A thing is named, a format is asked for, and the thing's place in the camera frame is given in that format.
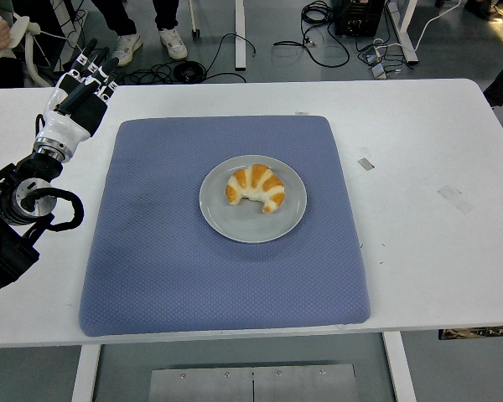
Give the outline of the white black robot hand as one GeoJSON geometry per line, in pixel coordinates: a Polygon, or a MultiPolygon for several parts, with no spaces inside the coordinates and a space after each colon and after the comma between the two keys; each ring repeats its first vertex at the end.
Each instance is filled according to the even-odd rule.
{"type": "Polygon", "coordinates": [[[92,39],[60,77],[36,130],[35,153],[68,162],[78,145],[96,133],[117,89],[111,73],[118,65],[117,58],[107,57],[107,47],[91,59],[96,45],[92,39]]]}

